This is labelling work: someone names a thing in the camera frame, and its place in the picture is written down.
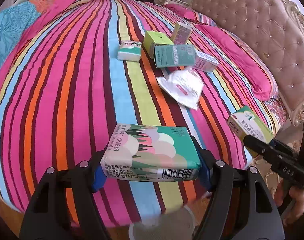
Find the right hand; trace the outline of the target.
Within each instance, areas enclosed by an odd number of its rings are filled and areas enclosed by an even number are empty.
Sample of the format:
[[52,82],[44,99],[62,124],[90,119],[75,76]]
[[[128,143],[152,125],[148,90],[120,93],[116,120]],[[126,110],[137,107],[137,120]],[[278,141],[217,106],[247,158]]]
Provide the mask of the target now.
[[[280,207],[283,204],[283,200],[286,196],[285,184],[286,180],[281,180],[276,188],[274,194],[274,200],[277,207]],[[291,199],[294,201],[294,204],[290,211],[287,212],[287,215],[284,217],[282,223],[283,226],[288,226],[296,222],[304,214],[304,189],[301,189],[296,186],[292,186],[288,191]]]

